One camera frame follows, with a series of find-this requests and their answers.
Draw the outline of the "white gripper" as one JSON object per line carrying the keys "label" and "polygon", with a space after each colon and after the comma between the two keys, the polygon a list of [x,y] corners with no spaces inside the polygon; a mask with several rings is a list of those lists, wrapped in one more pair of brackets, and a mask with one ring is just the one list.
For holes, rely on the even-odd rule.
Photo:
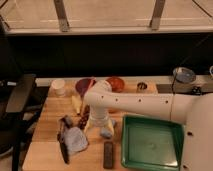
{"label": "white gripper", "polygon": [[102,129],[107,130],[111,135],[114,135],[114,127],[111,120],[107,120],[106,122],[93,122],[92,120],[88,120],[86,126],[84,127],[84,132],[92,130],[93,128],[101,131]]}

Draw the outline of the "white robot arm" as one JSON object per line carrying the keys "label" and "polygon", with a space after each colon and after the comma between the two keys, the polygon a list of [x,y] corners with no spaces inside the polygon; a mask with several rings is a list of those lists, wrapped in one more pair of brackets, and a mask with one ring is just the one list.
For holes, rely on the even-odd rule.
{"label": "white robot arm", "polygon": [[151,116],[185,125],[180,171],[213,171],[213,93],[114,93],[106,80],[98,81],[84,96],[93,126],[110,125],[108,108]]}

